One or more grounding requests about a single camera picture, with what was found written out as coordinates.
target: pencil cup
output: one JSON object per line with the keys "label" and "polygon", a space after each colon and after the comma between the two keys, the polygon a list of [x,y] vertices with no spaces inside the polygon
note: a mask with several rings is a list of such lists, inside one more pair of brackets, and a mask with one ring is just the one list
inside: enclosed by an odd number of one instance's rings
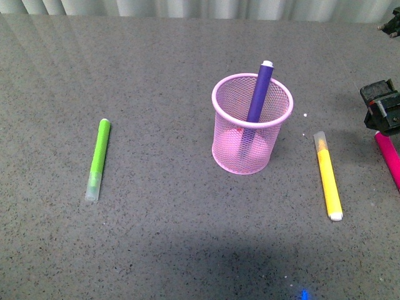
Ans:
{"label": "pencil cup", "polygon": [[293,110],[289,90],[271,79],[259,122],[246,122],[256,81],[257,74],[235,74],[212,90],[216,110],[212,155],[234,174],[254,174],[267,166],[281,124]]}

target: marker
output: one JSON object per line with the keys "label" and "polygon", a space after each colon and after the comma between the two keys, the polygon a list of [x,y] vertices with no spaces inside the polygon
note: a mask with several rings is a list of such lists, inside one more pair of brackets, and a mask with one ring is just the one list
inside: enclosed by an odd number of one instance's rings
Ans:
{"label": "marker", "polygon": [[322,186],[324,187],[327,215],[332,221],[341,221],[343,218],[338,188],[333,174],[331,156],[329,155],[326,137],[323,131],[314,135],[317,148],[319,170],[321,171]]}
{"label": "marker", "polygon": [[390,137],[384,136],[379,131],[375,134],[375,140],[381,148],[382,156],[386,161],[386,164],[392,174],[394,183],[396,183],[397,189],[400,192],[400,157],[393,146]]}
{"label": "marker", "polygon": [[[264,101],[267,96],[269,82],[271,81],[273,71],[274,66],[271,61],[264,61],[260,65],[246,122],[258,123],[260,120],[261,111],[263,111]],[[255,133],[255,129],[244,129],[241,139],[241,153],[244,151],[244,155],[246,155],[249,146],[254,139]]]}
{"label": "marker", "polygon": [[104,159],[106,157],[108,136],[111,124],[107,119],[102,119],[99,124],[96,147],[94,148],[92,165],[87,181],[85,200],[97,201],[99,199],[101,177],[103,175]]}
{"label": "marker", "polygon": [[273,75],[274,66],[271,61],[264,61],[260,65],[258,71],[256,87],[251,99],[249,113],[247,114],[247,122],[258,123],[263,110],[265,97],[267,96],[269,82]]}

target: purple marker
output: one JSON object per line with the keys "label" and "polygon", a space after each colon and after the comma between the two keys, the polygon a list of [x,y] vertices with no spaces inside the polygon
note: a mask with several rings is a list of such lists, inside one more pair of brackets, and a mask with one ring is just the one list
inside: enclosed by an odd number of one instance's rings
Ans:
{"label": "purple marker", "polygon": [[[273,75],[273,71],[274,66],[271,61],[264,61],[260,66],[256,81],[256,87],[254,88],[249,112],[247,114],[247,122],[258,123],[258,121],[260,120],[261,111],[263,110],[265,97],[267,96],[268,86],[271,80],[271,76]],[[247,152],[249,151],[255,134],[255,129],[244,129],[240,146],[240,152],[243,157],[245,157]]]}
{"label": "purple marker", "polygon": [[265,97],[267,96],[269,82],[273,75],[274,66],[271,61],[264,61],[258,71],[256,87],[252,95],[247,122],[258,123],[263,110]]}

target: mesh cup rim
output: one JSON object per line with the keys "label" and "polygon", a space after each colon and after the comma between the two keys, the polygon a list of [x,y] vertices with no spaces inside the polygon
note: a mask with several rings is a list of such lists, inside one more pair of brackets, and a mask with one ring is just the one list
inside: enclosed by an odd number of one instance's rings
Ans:
{"label": "mesh cup rim", "polygon": [[289,92],[289,90],[287,89],[286,86],[284,86],[282,83],[280,83],[278,80],[275,80],[273,78],[271,78],[271,81],[276,84],[277,86],[279,86],[284,93],[287,95],[287,98],[289,100],[289,107],[287,108],[287,111],[280,116],[279,118],[273,120],[273,121],[269,121],[269,122],[262,122],[262,123],[252,123],[252,122],[246,122],[246,121],[242,121],[239,119],[236,119],[235,117],[230,116],[228,113],[224,112],[223,109],[219,106],[218,102],[217,102],[217,91],[218,89],[227,81],[230,81],[232,79],[236,79],[236,78],[243,78],[243,77],[253,77],[253,78],[257,78],[258,74],[255,73],[239,73],[239,74],[234,74],[234,75],[230,75],[228,77],[225,77],[224,79],[220,80],[214,87],[214,89],[212,90],[212,94],[211,94],[211,99],[212,99],[212,105],[214,106],[214,109],[216,110],[216,112],[222,116],[225,120],[229,121],[230,123],[233,123],[235,125],[241,126],[243,128],[250,128],[250,129],[263,129],[263,128],[270,128],[273,126],[277,126],[281,123],[283,123],[292,113],[293,110],[293,97],[292,94]]}

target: yellow marker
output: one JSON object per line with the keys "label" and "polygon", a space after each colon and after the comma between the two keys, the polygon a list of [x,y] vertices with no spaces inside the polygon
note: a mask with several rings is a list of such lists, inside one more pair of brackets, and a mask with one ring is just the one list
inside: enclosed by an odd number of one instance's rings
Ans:
{"label": "yellow marker", "polygon": [[322,185],[324,187],[327,215],[332,221],[341,221],[343,218],[338,188],[333,174],[331,156],[329,155],[326,137],[323,131],[314,135],[317,148],[319,170],[321,171]]}

